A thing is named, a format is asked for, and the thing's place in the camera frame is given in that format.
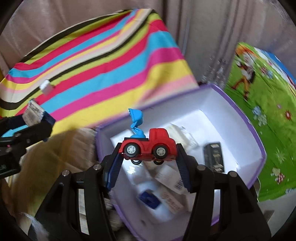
beige curtain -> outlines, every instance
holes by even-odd
[[[185,57],[198,81],[223,87],[240,41],[272,52],[296,77],[296,27],[277,0],[193,1]]]
[[[24,0],[0,35],[0,69],[7,74],[40,43],[76,23],[121,9],[153,8],[183,42],[189,0]]]
[[[296,77],[296,27],[277,0],[24,0],[0,35],[0,69],[73,24],[132,8],[160,14],[198,81],[223,86],[239,41],[274,53]]]

colorful striped cloth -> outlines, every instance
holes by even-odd
[[[48,95],[39,89],[46,79]],[[28,53],[0,82],[0,115],[22,114],[34,98],[57,120],[57,134],[196,87],[159,15],[126,10],[74,25]]]

black wheel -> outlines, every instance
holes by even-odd
[[[124,147],[124,153],[128,157],[135,157],[140,153],[140,147],[136,143],[128,143]]]
[[[164,159],[168,156],[168,149],[164,145],[157,145],[153,149],[153,154],[157,159]]]
[[[165,161],[153,161],[155,165],[161,165],[162,163],[164,163]]]
[[[137,160],[131,160],[132,164],[134,165],[139,165],[142,163],[142,161],[137,161]]]

white package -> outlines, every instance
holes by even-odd
[[[186,209],[188,212],[191,212],[193,209],[196,193],[187,193],[185,194],[186,199]]]
[[[183,194],[185,191],[179,172],[168,165],[162,164],[155,179],[177,194]]]
[[[184,206],[167,190],[161,186],[153,194],[163,203],[173,214],[180,212]]]
[[[183,134],[178,126],[170,124],[166,127],[166,130],[169,137],[174,139],[176,143],[181,143],[184,149],[189,146],[189,140],[186,138],[186,136]]]

toy car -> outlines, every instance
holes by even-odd
[[[148,138],[125,138],[119,149],[125,159],[139,165],[142,161],[154,161],[161,165],[164,161],[175,160],[177,156],[176,142],[169,137],[164,128],[152,128]]]

